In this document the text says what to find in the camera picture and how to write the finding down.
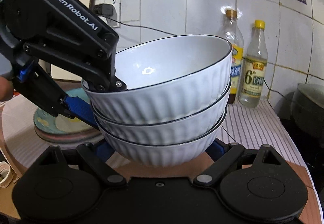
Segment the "person hand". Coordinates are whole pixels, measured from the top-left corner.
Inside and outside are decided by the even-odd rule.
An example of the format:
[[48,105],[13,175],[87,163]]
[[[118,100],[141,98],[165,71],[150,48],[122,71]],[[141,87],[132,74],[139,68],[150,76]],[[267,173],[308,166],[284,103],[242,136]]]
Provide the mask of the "person hand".
[[11,81],[0,77],[0,101],[8,101],[14,95],[14,88]]

